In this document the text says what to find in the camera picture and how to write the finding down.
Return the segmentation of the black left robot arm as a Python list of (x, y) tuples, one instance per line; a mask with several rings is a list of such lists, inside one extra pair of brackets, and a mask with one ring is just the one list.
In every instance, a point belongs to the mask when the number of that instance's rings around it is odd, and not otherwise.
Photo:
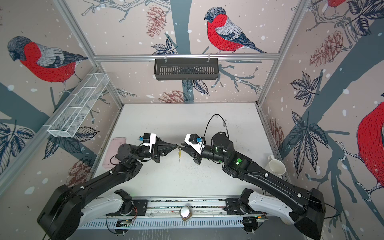
[(111, 197), (101, 195), (133, 179), (143, 162), (159, 162), (178, 145), (155, 138), (153, 144), (139, 146), (122, 144), (115, 158), (119, 161), (111, 170), (83, 184), (55, 189), (37, 218), (37, 222), (50, 240), (66, 240), (79, 226), (100, 216), (117, 213), (138, 216), (133, 198), (124, 190), (114, 191)]

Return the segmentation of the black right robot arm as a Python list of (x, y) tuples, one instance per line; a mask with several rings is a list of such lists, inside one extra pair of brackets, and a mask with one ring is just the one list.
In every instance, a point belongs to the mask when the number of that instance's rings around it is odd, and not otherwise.
[(224, 132), (215, 134), (212, 143), (196, 134), (186, 135), (181, 149), (200, 164), (202, 159), (221, 163), (223, 171), (232, 178), (253, 184), (266, 195), (244, 189), (238, 199), (226, 199), (224, 210), (229, 215), (271, 214), (293, 224), (305, 236), (319, 240), (325, 219), (323, 194), (307, 191), (265, 170), (249, 157), (235, 151), (233, 142)]

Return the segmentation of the pink rectangular tray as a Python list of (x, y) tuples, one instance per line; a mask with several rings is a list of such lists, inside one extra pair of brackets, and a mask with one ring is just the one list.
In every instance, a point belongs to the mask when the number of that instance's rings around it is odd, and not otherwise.
[(116, 164), (118, 164), (120, 161), (115, 157), (115, 155), (118, 153), (118, 149), (121, 145), (126, 143), (125, 137), (118, 137), (113, 138), (111, 140), (111, 143), (107, 149), (106, 156), (103, 160), (103, 168), (104, 169), (112, 169)]

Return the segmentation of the round silver knob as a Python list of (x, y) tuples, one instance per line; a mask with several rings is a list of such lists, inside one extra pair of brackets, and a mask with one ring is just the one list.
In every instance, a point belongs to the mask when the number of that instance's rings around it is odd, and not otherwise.
[(182, 207), (179, 213), (183, 221), (187, 221), (192, 217), (192, 211), (189, 206)]

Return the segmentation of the dark grey hanging shelf basket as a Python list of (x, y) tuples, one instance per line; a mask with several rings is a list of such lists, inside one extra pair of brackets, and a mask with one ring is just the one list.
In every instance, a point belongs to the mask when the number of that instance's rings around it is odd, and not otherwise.
[(219, 76), (219, 60), (156, 59), (154, 75), (158, 81), (216, 80)]

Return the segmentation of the white ceramic mug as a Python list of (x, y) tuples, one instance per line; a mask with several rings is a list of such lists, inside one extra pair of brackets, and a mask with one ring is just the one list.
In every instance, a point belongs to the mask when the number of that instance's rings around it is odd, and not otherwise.
[(282, 161), (275, 159), (273, 155), (268, 157), (268, 163), (265, 169), (279, 178), (282, 178), (286, 173), (285, 164)]

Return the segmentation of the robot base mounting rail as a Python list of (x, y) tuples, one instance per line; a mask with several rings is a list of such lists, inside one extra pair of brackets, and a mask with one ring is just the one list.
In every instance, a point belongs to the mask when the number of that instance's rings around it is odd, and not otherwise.
[(187, 228), (257, 229), (268, 220), (263, 212), (244, 214), (236, 198), (171, 198), (134, 200), (127, 216), (107, 214), (82, 224), (80, 230), (108, 230), (122, 235), (130, 230)]

